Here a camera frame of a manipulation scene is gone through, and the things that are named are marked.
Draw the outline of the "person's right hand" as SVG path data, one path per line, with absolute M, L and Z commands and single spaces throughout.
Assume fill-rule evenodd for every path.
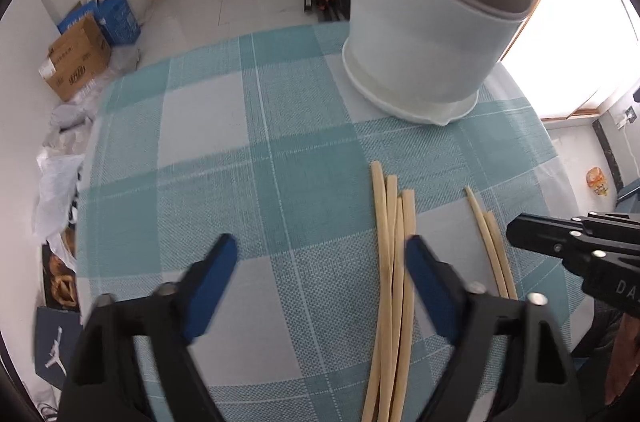
M 624 314 L 620 320 L 608 373 L 604 383 L 604 403 L 611 405 L 629 384 L 639 367 L 639 319 Z

